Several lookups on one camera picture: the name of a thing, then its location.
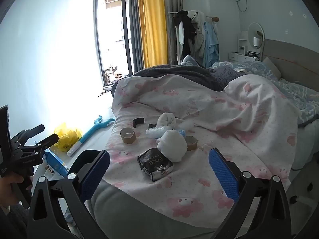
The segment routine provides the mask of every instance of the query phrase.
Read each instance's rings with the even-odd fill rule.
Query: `brown packing tape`
[[[134,129],[125,127],[120,131],[121,138],[125,144],[133,144],[136,140]]]
[[[195,150],[197,148],[198,141],[195,137],[186,136],[185,140],[187,142],[187,151],[192,151],[192,150]]]

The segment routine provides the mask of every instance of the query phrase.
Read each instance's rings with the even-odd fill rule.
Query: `beige jacket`
[[[191,19],[196,29],[194,49],[198,51],[199,57],[203,57],[205,50],[205,14],[201,11],[190,10],[187,16]]]

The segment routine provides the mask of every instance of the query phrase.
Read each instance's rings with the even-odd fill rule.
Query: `white towel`
[[[171,162],[180,162],[187,150],[187,142],[177,130],[169,130],[157,139],[157,148]]]
[[[183,45],[180,45],[179,40],[179,27],[175,26],[176,31],[176,45],[177,45],[177,62],[180,64],[182,62],[181,55],[183,54]]]
[[[174,128],[176,125],[176,119],[173,113],[165,112],[160,115],[159,119],[157,120],[156,127],[162,126],[170,126]]]
[[[183,22],[180,22],[180,30],[179,30],[179,36],[180,36],[180,45],[184,45],[184,26]]]

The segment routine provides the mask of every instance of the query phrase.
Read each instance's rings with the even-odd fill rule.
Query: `gray blanket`
[[[87,203],[109,239],[210,239],[215,231],[164,216],[103,179]]]
[[[217,92],[223,91],[230,81],[244,75],[244,73],[236,72],[228,66],[204,69],[199,66],[159,65],[138,71],[133,76],[157,78],[167,74],[182,76]],[[113,97],[117,83],[118,81],[112,86],[111,93]]]

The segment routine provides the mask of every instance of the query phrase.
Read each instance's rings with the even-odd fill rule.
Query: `black snack package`
[[[157,181],[169,174],[174,165],[157,148],[148,149],[138,156],[138,164],[142,171],[152,180]]]

